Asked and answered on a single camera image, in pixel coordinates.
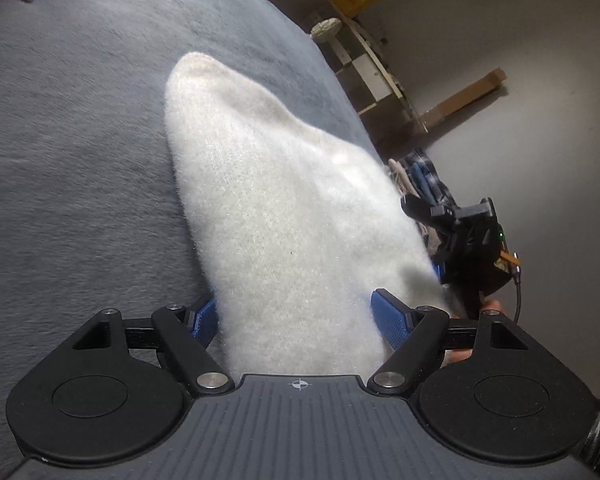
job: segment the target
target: round black disc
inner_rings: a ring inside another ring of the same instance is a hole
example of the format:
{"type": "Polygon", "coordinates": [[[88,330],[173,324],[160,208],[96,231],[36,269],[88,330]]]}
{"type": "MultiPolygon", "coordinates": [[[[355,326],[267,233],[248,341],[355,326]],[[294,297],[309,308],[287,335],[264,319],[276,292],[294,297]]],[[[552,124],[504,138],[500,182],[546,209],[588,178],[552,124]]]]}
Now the round black disc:
{"type": "Polygon", "coordinates": [[[24,453],[105,464],[145,450],[178,423],[184,396],[164,370],[131,357],[89,363],[94,351],[81,352],[91,355],[80,367],[43,362],[11,392],[7,418],[24,453]],[[72,377],[90,367],[93,374],[72,377]]]}
{"type": "Polygon", "coordinates": [[[421,386],[418,408],[443,441],[494,462],[543,462],[567,453],[589,431],[592,396],[566,376],[556,380],[533,367],[489,371],[469,358],[441,368],[421,386]]]}

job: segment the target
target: metal screw head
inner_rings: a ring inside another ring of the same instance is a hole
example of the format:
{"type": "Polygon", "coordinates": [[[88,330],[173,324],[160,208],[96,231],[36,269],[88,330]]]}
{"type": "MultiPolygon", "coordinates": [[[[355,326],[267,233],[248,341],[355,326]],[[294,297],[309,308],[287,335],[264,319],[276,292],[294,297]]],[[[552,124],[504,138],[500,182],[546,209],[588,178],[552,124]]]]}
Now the metal screw head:
{"type": "Polygon", "coordinates": [[[374,382],[383,388],[397,388],[404,384],[404,375],[396,372],[380,372],[374,375],[374,382]]]}
{"type": "Polygon", "coordinates": [[[196,381],[202,388],[215,390],[216,388],[221,388],[227,384],[229,382],[229,377],[219,372],[207,372],[206,374],[198,376],[196,381]]]}

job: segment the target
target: bed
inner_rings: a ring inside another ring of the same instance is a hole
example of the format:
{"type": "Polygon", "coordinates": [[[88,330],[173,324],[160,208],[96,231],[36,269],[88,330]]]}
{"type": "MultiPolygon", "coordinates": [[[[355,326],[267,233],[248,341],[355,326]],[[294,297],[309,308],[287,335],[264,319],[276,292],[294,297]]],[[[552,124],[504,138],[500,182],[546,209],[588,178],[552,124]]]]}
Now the bed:
{"type": "Polygon", "coordinates": [[[199,51],[375,155],[318,48],[266,0],[0,0],[0,477],[13,385],[94,312],[207,292],[164,134],[199,51]]]}

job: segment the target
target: black cable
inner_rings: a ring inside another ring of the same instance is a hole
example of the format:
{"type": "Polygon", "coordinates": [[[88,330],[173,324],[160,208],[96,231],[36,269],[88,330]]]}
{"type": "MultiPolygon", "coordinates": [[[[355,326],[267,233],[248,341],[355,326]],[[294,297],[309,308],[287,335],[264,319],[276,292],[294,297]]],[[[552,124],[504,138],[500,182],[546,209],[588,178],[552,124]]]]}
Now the black cable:
{"type": "Polygon", "coordinates": [[[513,316],[513,322],[518,324],[518,319],[520,318],[520,307],[522,306],[522,287],[520,287],[520,282],[516,282],[516,313],[513,316]]]}
{"type": "MultiPolygon", "coordinates": [[[[518,253],[513,253],[513,257],[517,258],[518,253]]],[[[519,265],[511,266],[511,275],[513,282],[516,284],[516,313],[513,316],[513,322],[518,324],[518,318],[520,318],[520,308],[522,307],[522,269],[519,265]]]]}

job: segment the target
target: gray gripper base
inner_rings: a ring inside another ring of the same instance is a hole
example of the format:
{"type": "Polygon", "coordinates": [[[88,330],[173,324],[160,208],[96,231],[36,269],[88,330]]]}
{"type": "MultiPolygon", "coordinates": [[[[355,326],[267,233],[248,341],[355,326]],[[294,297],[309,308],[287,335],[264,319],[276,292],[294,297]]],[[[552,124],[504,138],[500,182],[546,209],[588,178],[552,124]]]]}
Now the gray gripper base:
{"type": "Polygon", "coordinates": [[[424,431],[401,399],[355,376],[245,376],[197,400],[163,443],[125,463],[60,469],[28,460],[13,480],[589,480],[567,457],[525,468],[474,462],[424,431]]]}

